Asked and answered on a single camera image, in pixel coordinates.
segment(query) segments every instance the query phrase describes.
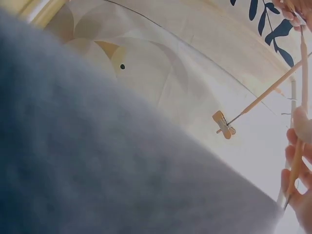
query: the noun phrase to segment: wooden stick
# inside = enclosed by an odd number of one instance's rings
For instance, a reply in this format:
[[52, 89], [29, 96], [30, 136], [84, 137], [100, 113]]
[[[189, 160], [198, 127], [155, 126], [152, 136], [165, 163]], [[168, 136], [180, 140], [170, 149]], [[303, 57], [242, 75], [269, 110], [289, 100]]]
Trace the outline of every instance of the wooden stick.
[[[307, 45], [304, 40], [303, 32], [302, 32], [302, 27], [301, 27], [301, 57], [302, 57], [302, 101], [301, 105], [305, 109], [306, 112], [308, 112], [308, 53], [307, 53]], [[292, 161], [292, 166], [291, 166], [291, 174], [290, 174], [290, 180], [289, 180], [289, 185], [287, 189], [287, 197], [288, 200], [290, 199], [290, 196], [293, 194], [295, 191], [295, 181], [298, 179], [299, 176], [299, 170], [300, 170], [300, 164], [302, 161], [302, 154], [304, 150], [304, 145], [305, 143], [301, 140], [298, 139], [297, 144], [296, 144], [296, 151], [294, 154], [294, 158]]]
[[[309, 58], [310, 55], [312, 55], [312, 52], [309, 53], [306, 58]], [[258, 103], [260, 103], [267, 95], [269, 95], [272, 91], [274, 91], [281, 83], [283, 83], [287, 78], [289, 78], [301, 65], [302, 60], [296, 63], [288, 72], [286, 72], [280, 79], [278, 79], [273, 85], [271, 85], [263, 94], [261, 94], [255, 101], [253, 101], [249, 106], [247, 106], [238, 116], [236, 116], [228, 124], [233, 123], [234, 120], [238, 119], [243, 114], [249, 112], [253, 107], [255, 107]]]
[[289, 7], [289, 9], [290, 9], [292, 12], [295, 12], [295, 6], [294, 6], [294, 4], [292, 3], [291, 0], [285, 0], [285, 4], [286, 4], [286, 6]]

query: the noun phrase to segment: small wooden figure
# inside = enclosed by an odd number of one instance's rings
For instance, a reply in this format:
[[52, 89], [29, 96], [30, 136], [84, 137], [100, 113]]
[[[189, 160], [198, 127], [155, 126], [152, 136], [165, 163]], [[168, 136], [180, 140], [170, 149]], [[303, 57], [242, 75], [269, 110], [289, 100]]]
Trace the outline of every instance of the small wooden figure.
[[213, 115], [213, 119], [219, 125], [220, 130], [226, 139], [231, 139], [231, 136], [236, 133], [236, 130], [226, 122], [225, 117], [221, 111], [217, 111]]

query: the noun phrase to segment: gray fabric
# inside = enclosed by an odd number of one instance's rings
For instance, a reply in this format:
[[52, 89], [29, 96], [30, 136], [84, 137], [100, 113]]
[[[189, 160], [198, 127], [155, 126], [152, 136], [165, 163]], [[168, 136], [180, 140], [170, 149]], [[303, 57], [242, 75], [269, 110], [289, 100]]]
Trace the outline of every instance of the gray fabric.
[[0, 12], [0, 233], [268, 234], [276, 203], [49, 35]]

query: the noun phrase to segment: leaf print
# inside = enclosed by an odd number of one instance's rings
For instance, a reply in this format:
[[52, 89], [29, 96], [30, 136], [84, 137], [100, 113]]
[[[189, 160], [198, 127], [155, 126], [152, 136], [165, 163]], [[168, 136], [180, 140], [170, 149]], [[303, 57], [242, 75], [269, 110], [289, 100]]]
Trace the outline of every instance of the leaf print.
[[272, 11], [273, 13], [275, 13], [275, 14], [277, 14], [277, 15], [280, 14], [279, 10], [274, 6], [274, 4], [273, 4], [272, 2], [266, 3], [265, 6], [266, 6], [270, 11]]
[[285, 50], [279, 48], [276, 44], [276, 41], [275, 39], [273, 40], [273, 44], [274, 44], [274, 49], [275, 51], [279, 52], [280, 55], [283, 57], [283, 59], [285, 60], [285, 62], [290, 66], [290, 67], [293, 67], [294, 66], [294, 63], [293, 63], [293, 58], [291, 57], [291, 55], [286, 52]]
[[254, 20], [257, 14], [257, 8], [258, 8], [258, 0], [251, 0], [249, 8], [249, 19], [251, 21]]
[[266, 16], [267, 16], [267, 14], [266, 14], [266, 11], [264, 10], [262, 15], [261, 15], [261, 17], [260, 17], [260, 21], [259, 21], [259, 24], [258, 24], [258, 32], [259, 32], [260, 36], [262, 36], [262, 32], [263, 32], [263, 29], [264, 29]]
[[265, 37], [265, 42], [271, 45], [274, 38], [288, 36], [292, 28], [293, 26], [291, 23], [287, 19], [283, 19], [283, 21]]
[[235, 5], [235, 3], [236, 3], [236, 0], [231, 0], [231, 4], [232, 4], [232, 6], [234, 6], [234, 5]]

